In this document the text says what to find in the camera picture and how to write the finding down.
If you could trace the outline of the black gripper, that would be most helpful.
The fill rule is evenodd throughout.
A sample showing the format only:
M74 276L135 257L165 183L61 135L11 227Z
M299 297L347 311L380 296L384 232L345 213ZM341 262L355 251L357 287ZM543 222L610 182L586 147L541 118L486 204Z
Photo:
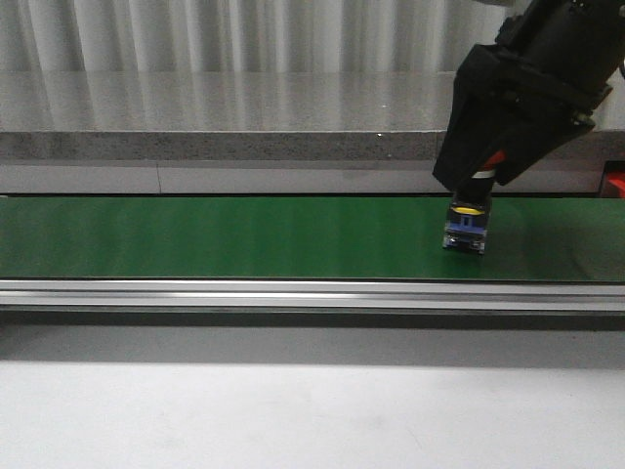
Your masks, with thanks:
M514 181L594 129L593 113L623 61L623 2L531 2L459 66L434 177L455 192L502 151L495 180Z

